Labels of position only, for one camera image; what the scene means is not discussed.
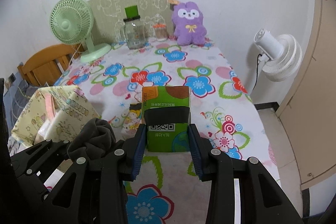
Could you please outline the green cartoon wall board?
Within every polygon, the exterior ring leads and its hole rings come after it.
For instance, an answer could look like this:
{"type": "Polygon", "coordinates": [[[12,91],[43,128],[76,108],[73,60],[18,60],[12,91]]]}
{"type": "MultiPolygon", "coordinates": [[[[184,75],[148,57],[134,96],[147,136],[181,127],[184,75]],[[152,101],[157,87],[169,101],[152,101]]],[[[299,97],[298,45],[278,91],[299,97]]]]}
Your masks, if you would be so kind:
{"type": "Polygon", "coordinates": [[[130,6],[138,7],[146,36],[155,36],[153,26],[156,24],[166,25],[169,35],[174,32],[169,0],[90,0],[88,3],[94,15],[92,36],[95,44],[121,41],[120,30],[126,18],[125,8],[130,6]]]}

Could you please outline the grey plaid pillow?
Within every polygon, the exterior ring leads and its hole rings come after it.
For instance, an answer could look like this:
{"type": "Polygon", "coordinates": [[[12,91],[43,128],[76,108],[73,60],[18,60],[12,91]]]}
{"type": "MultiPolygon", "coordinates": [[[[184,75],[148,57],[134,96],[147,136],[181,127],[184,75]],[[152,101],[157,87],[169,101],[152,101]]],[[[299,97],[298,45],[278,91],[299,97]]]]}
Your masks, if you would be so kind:
{"type": "Polygon", "coordinates": [[[38,90],[38,87],[30,85],[26,80],[16,80],[4,95],[6,121],[9,131],[13,129],[22,110],[36,90],[38,90]]]}

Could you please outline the glass mason jar mug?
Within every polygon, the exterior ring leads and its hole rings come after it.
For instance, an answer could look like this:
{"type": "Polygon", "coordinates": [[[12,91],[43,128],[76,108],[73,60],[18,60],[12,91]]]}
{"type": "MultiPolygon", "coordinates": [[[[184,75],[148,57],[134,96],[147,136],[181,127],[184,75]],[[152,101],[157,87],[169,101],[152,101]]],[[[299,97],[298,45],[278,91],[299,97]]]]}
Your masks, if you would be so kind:
{"type": "Polygon", "coordinates": [[[122,34],[124,35],[127,47],[130,50],[143,48],[147,43],[144,25],[140,19],[141,17],[138,15],[123,20],[124,25],[122,34]]]}

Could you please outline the pink paper pack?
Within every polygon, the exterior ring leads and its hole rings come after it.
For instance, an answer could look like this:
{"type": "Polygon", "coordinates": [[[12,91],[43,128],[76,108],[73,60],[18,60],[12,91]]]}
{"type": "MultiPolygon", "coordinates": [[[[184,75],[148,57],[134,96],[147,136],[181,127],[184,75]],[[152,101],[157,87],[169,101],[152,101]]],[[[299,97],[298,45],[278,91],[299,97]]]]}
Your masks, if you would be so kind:
{"type": "Polygon", "coordinates": [[[52,95],[50,94],[45,95],[45,106],[48,119],[52,121],[56,116],[55,104],[52,95]]]}

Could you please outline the green cup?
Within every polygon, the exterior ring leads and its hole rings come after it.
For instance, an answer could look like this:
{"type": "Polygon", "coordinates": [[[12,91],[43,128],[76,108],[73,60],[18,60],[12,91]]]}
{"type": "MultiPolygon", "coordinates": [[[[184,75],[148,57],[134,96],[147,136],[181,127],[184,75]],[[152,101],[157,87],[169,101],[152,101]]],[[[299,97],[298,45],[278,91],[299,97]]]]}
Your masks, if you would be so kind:
{"type": "Polygon", "coordinates": [[[129,6],[125,8],[126,18],[131,19],[139,16],[137,5],[129,6]]]}

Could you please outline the floral tablecloth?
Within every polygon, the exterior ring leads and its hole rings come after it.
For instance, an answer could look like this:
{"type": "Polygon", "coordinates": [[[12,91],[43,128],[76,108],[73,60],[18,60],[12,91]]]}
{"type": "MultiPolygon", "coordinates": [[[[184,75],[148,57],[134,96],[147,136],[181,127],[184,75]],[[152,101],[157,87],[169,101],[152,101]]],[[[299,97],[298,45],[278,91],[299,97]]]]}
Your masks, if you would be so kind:
{"type": "MultiPolygon", "coordinates": [[[[129,106],[147,85],[190,88],[191,122],[212,146],[234,159],[258,158],[280,178],[263,123],[245,87],[211,42],[179,46],[151,39],[130,50],[123,42],[100,59],[72,64],[52,86],[77,85],[118,139],[129,106]]],[[[130,223],[204,223],[211,184],[201,182],[189,153],[147,152],[134,182],[126,183],[130,223]]]]}

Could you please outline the cotton swab jar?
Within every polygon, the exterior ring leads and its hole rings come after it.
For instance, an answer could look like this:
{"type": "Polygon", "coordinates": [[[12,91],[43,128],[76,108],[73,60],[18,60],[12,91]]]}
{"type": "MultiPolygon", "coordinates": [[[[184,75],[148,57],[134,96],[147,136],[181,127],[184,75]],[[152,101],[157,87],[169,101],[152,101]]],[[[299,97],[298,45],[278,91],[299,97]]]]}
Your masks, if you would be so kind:
{"type": "Polygon", "coordinates": [[[155,33],[155,38],[158,42],[163,42],[167,40],[168,38],[168,33],[167,33],[167,26],[165,24],[155,24],[153,25],[154,33],[155,33]]]}

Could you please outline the yellow cartoon tissue pack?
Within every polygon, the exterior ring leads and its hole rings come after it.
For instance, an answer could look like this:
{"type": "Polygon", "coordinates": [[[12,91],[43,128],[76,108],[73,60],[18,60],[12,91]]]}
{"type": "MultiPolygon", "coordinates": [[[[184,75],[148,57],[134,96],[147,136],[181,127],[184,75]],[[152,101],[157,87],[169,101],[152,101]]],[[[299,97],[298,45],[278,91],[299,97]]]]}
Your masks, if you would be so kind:
{"type": "Polygon", "coordinates": [[[129,112],[122,124],[121,135],[124,140],[134,137],[141,124],[142,104],[133,103],[129,106],[129,112]]]}

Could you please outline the purple plush bunny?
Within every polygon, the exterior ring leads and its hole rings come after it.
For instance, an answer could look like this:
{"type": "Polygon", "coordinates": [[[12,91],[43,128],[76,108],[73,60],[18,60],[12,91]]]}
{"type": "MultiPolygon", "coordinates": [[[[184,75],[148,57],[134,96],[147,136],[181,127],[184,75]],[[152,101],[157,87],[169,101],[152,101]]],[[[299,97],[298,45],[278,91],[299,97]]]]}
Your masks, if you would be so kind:
{"type": "Polygon", "coordinates": [[[207,30],[203,25],[203,14],[195,2],[175,5],[171,20],[179,46],[205,45],[207,30]]]}

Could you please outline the white standing fan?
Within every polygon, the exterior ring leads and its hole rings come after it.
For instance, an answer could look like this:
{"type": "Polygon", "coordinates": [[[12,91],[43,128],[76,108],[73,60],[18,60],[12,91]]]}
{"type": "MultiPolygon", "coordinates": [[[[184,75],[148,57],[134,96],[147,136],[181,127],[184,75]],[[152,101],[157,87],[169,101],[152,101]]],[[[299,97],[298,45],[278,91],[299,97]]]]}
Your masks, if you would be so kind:
{"type": "Polygon", "coordinates": [[[301,46],[293,35],[282,34],[274,37],[262,28],[253,40],[259,50],[256,65],[256,78],[264,73],[272,82],[282,82],[292,76],[302,63],[301,46]]]}

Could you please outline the green tissue pack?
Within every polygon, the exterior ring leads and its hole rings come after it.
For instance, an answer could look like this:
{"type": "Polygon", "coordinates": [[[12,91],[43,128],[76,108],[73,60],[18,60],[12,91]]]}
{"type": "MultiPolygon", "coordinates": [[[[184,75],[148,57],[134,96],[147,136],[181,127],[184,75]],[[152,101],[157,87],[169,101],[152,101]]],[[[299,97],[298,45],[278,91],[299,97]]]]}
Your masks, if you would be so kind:
{"type": "Polygon", "coordinates": [[[147,125],[150,152],[188,152],[190,88],[147,86],[142,88],[142,121],[147,125]]]}

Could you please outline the wooden bed headboard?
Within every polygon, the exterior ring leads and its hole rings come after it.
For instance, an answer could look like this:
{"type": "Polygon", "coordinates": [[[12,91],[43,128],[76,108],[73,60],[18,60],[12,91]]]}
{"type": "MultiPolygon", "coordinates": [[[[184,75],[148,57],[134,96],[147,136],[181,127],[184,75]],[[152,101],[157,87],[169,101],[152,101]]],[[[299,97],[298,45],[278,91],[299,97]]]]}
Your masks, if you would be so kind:
{"type": "Polygon", "coordinates": [[[24,80],[34,86],[53,85],[70,65],[71,57],[78,58],[83,51],[81,44],[74,47],[56,44],[31,56],[17,69],[24,80]]]}

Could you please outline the green desk fan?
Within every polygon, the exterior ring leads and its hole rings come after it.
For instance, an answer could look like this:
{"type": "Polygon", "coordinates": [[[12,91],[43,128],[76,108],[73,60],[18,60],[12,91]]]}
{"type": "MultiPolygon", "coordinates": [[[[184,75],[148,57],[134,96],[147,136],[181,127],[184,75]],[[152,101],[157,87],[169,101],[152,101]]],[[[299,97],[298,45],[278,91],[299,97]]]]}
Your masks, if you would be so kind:
{"type": "Polygon", "coordinates": [[[111,45],[93,43],[92,29],[95,19],[89,3],[85,0],[60,0],[50,14],[50,29],[54,37],[63,44],[84,43],[87,50],[80,56],[82,63],[103,57],[111,45]]]}

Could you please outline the black sock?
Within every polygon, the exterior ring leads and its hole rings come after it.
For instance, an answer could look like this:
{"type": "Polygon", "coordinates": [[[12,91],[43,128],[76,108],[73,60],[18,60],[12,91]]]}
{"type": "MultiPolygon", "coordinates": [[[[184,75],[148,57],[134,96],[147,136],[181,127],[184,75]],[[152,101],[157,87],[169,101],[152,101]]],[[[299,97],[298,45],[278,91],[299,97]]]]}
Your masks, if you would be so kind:
{"type": "Polygon", "coordinates": [[[103,119],[92,118],[70,143],[67,154],[75,162],[84,157],[89,160],[104,158],[116,145],[111,125],[103,119]]]}

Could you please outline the yellow cartoon storage box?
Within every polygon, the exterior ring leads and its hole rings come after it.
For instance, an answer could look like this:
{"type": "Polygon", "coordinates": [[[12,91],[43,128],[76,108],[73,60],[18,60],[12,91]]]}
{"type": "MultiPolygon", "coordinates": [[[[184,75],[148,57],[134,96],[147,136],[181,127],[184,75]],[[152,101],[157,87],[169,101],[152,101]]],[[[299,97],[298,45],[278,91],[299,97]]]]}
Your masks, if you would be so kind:
{"type": "Polygon", "coordinates": [[[27,102],[11,133],[26,148],[41,141],[73,141],[84,125],[101,116],[77,85],[39,88],[27,102]],[[54,99],[56,116],[46,114],[45,95],[54,99]]]}

